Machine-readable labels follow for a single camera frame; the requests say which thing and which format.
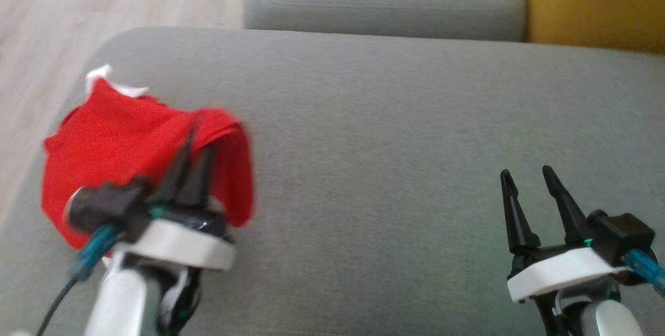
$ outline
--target red cloth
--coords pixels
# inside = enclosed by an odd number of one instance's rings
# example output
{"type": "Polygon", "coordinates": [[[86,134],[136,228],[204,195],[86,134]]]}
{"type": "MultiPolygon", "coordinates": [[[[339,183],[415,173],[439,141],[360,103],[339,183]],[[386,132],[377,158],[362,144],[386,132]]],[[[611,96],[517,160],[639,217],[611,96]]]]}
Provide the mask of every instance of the red cloth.
{"type": "Polygon", "coordinates": [[[63,218],[70,196],[82,186],[126,184],[138,174],[159,185],[195,117],[193,157],[223,138],[216,146],[211,193],[224,204],[231,225],[249,220],[254,203],[249,140],[233,116],[213,109],[178,111],[154,97],[133,99],[98,79],[90,98],[44,142],[48,159],[42,209],[71,246],[81,249],[88,236],[74,231],[63,218]]]}

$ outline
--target crumpled red clothing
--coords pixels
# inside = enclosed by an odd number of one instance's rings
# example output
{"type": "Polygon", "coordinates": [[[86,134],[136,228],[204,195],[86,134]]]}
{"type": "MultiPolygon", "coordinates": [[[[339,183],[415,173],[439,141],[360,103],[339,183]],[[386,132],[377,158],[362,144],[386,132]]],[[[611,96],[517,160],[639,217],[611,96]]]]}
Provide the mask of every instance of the crumpled red clothing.
{"type": "Polygon", "coordinates": [[[192,157],[219,140],[211,194],[224,204],[231,225],[244,225],[254,208],[254,183],[249,139],[240,122],[219,109],[186,112],[155,97],[127,97],[103,78],[95,82],[89,99],[67,114],[58,132],[44,142],[48,155],[44,213],[73,248],[81,249],[88,236],[63,218],[72,194],[82,186],[126,184],[135,175],[159,185],[195,119],[192,157]]]}

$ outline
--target light wood floor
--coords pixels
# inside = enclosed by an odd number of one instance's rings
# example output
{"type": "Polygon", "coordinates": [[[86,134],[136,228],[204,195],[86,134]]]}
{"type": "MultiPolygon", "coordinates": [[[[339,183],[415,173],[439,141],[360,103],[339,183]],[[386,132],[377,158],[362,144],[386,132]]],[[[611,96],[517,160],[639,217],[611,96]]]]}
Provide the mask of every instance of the light wood floor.
{"type": "Polygon", "coordinates": [[[242,8],[243,0],[0,0],[0,220],[100,44],[140,26],[241,28],[242,8]]]}

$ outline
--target mustard yellow fabric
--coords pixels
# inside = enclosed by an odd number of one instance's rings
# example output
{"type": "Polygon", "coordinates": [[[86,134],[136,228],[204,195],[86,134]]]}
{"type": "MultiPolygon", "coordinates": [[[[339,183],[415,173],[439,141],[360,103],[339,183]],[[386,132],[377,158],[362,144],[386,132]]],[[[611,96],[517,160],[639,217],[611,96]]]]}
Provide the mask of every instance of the mustard yellow fabric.
{"type": "Polygon", "coordinates": [[[665,0],[528,0],[529,40],[665,53],[665,0]]]}

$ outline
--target black cable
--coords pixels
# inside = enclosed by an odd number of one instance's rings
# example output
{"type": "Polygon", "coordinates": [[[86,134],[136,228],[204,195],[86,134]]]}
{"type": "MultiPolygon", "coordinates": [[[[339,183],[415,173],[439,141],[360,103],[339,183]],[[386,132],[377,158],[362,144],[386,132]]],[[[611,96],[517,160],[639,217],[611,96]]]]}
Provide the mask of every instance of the black cable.
{"type": "Polygon", "coordinates": [[[42,324],[39,327],[39,331],[37,331],[35,336],[42,336],[44,334],[46,327],[48,327],[48,322],[50,322],[50,318],[53,317],[53,313],[55,313],[55,310],[58,308],[58,305],[60,305],[60,302],[62,302],[64,296],[66,296],[67,293],[69,293],[70,289],[72,289],[76,283],[78,283],[78,278],[76,277],[72,277],[71,279],[69,279],[69,281],[67,281],[67,284],[65,284],[64,288],[62,288],[62,291],[60,291],[60,294],[55,298],[52,305],[50,305],[50,308],[48,308],[48,312],[44,316],[42,324]]]}

